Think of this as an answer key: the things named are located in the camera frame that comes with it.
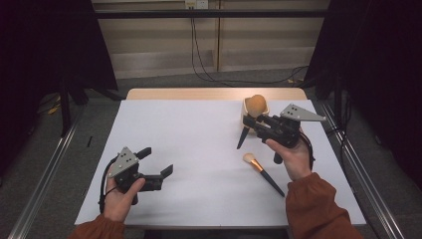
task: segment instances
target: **wall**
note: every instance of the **wall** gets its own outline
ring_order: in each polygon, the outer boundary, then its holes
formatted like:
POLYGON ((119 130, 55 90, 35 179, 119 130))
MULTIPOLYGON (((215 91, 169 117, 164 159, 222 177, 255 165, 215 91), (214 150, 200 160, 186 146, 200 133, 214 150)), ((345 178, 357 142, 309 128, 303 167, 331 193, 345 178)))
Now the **wall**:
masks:
MULTIPOLYGON (((209 0, 210 9, 326 9, 328 0, 209 0)), ((180 0, 93 0, 96 10, 184 9, 180 0)), ((188 74, 192 70, 190 19, 99 20, 118 79, 188 74)), ((307 65, 322 18, 195 19, 207 72, 307 65)), ((196 53, 194 63, 200 68, 196 53)))

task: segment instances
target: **brush bristles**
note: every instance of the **brush bristles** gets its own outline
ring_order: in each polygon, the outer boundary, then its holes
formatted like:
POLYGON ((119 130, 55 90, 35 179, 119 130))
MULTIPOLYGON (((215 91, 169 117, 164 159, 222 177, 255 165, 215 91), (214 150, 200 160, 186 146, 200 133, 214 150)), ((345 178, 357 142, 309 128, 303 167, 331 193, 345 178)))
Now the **brush bristles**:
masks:
POLYGON ((254 159, 255 159, 254 154, 252 154, 250 152, 245 153, 245 155, 243 155, 243 160, 246 161, 246 162, 251 162, 254 159))

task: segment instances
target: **hand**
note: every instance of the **hand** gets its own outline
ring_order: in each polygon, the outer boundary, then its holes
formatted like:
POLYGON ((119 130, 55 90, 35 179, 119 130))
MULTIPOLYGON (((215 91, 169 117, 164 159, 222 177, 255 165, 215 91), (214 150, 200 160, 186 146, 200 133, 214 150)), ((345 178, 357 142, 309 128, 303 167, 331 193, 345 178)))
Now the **hand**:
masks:
POLYGON ((142 188, 143 184, 145 184, 145 179, 140 178, 130 187, 127 193, 122 193, 115 188, 114 178, 108 178, 105 191, 112 191, 105 197, 105 218, 115 222, 124 222, 127 213, 129 213, 133 197, 142 188))
POLYGON ((296 181, 312 174, 310 169, 310 153, 302 140, 294 148, 287 148, 272 139, 266 140, 267 146, 278 153, 286 166, 292 181, 296 181))

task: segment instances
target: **brown jacket sleeve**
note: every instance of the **brown jacket sleeve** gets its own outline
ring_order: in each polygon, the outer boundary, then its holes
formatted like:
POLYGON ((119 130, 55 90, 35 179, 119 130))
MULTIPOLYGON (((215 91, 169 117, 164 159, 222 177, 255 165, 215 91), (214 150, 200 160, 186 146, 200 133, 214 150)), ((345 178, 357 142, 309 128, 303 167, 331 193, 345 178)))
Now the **brown jacket sleeve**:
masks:
POLYGON ((295 239, 363 238, 348 212, 335 204, 335 188, 318 174, 290 182, 288 188, 286 211, 295 239))
POLYGON ((68 239, 122 239, 124 224, 110 221, 101 214, 96 220, 83 223, 68 239))

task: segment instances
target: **white paper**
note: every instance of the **white paper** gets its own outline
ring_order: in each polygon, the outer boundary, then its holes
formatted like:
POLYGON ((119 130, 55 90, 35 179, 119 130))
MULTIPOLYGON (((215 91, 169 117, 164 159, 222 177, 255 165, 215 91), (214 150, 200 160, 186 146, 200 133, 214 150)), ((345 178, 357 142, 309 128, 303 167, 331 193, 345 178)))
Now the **white paper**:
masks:
MULTIPOLYGON (((293 103, 314 112, 311 101, 270 101, 270 115, 293 103)), ((124 101, 76 224, 99 214, 101 180, 109 161, 124 146, 133 152, 152 147, 139 172, 158 174, 170 164, 173 174, 160 191, 139 192, 125 224, 146 228, 242 228, 287 226, 286 203, 242 158, 252 152, 287 194, 290 181, 274 152, 250 134, 236 149, 242 130, 241 101, 124 101)), ((302 122, 316 162, 314 171, 337 190, 336 203, 352 224, 365 224, 320 122, 302 122)))

